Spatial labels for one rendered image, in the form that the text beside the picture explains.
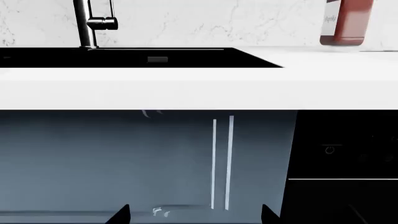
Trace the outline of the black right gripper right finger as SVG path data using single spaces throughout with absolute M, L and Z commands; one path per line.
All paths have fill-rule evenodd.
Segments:
M 281 219 L 275 214 L 267 205 L 262 205 L 261 210 L 261 223 L 262 224 L 282 224 Z

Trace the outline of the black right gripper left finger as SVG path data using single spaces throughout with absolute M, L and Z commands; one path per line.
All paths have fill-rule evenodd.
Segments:
M 105 224 L 130 224 L 131 213 L 129 205 L 123 206 Z

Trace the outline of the black kitchen sink basin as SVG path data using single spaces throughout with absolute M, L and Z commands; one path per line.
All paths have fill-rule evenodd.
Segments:
M 0 48 L 0 68 L 277 68 L 236 48 Z

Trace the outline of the chrome sink faucet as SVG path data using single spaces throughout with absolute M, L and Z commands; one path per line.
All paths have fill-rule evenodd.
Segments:
M 96 30 L 117 30 L 118 20 L 114 15 L 113 0 L 109 0 L 110 17 L 93 17 L 90 0 L 73 0 L 76 24 L 80 38 L 80 47 L 86 49 L 98 48 Z

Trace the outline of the grey-blue cabinet door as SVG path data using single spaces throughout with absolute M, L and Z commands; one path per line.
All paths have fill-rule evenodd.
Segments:
M 297 119 L 295 110 L 231 111 L 228 223 L 261 223 L 262 206 L 280 214 Z
M 215 223 L 215 116 L 0 111 L 0 223 Z

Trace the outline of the black dishwasher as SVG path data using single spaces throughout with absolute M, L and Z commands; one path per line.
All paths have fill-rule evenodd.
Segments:
M 398 224 L 398 110 L 301 110 L 282 224 Z

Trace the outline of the white kitchen countertop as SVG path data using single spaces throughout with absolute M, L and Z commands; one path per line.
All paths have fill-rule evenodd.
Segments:
M 0 68 L 0 110 L 398 110 L 398 50 L 236 48 L 277 68 Z

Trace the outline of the red bottle with white label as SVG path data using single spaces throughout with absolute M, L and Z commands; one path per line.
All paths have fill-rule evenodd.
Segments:
M 374 0 L 326 0 L 320 44 L 360 46 Z

